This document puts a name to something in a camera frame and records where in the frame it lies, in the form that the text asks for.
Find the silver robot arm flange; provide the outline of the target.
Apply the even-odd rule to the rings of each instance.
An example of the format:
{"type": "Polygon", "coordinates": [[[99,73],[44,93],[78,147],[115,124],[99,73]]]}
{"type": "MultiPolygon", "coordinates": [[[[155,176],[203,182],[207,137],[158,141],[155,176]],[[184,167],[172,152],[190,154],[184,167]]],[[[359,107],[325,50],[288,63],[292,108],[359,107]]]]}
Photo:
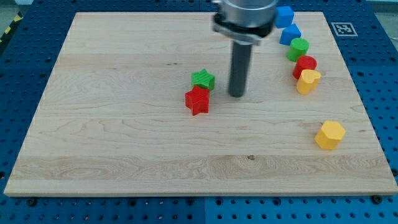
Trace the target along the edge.
{"type": "Polygon", "coordinates": [[[260,45],[273,29],[278,0],[219,0],[213,31],[249,45],[260,45]]]}

